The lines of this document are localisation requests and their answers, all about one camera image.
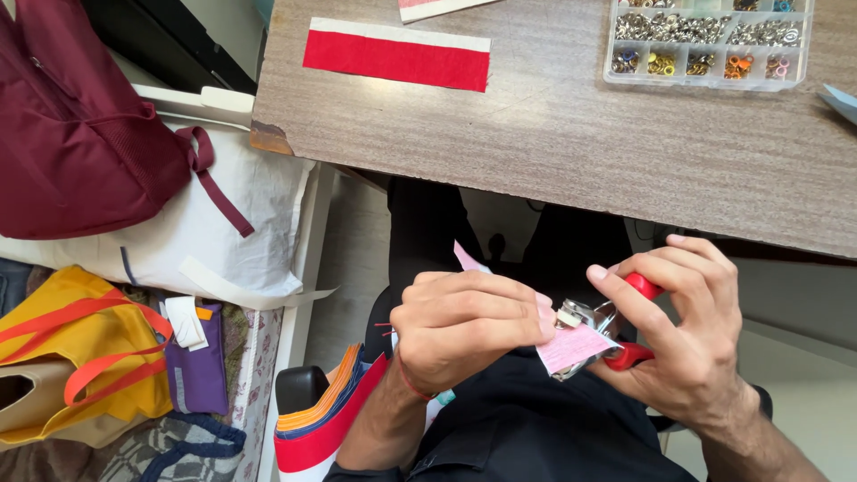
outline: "hand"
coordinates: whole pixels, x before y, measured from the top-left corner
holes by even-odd
[[[627,371],[603,361],[590,369],[620,392],[694,430],[722,427],[758,412],[755,390],[735,369],[741,331],[738,269],[711,242],[670,235],[668,247],[637,254],[606,270],[591,266],[592,285],[643,334],[655,353]],[[670,292],[681,323],[622,279],[637,272]]]
[[[424,395],[451,389],[513,348],[550,340],[555,318],[550,298],[475,270],[420,273],[390,313],[396,356]]]

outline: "purple pouch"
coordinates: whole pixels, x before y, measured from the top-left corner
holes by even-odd
[[[220,305],[202,307],[212,311],[211,320],[201,320],[208,347],[189,352],[172,341],[164,349],[170,398],[177,412],[226,415],[229,400],[220,338]]]

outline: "black shirt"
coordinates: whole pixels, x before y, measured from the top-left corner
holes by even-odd
[[[453,391],[410,474],[334,463],[325,481],[696,481],[661,454],[643,404],[588,371],[555,381],[532,347],[508,353]]]

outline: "person's left hand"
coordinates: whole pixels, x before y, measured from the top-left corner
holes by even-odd
[[[476,270],[420,273],[390,313],[396,356],[424,395],[451,389],[519,346],[554,337],[550,298]]]

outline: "black pants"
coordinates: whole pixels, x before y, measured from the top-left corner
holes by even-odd
[[[519,265],[486,263],[458,188],[409,178],[393,178],[387,190],[390,210],[390,286],[378,297],[366,328],[366,360],[392,356],[390,311],[402,304],[402,291],[424,271],[461,271],[452,253],[458,240],[479,262],[549,296],[558,308],[565,298],[597,305],[605,298],[586,279],[593,264],[612,266],[628,258],[631,244],[621,217],[547,205]]]

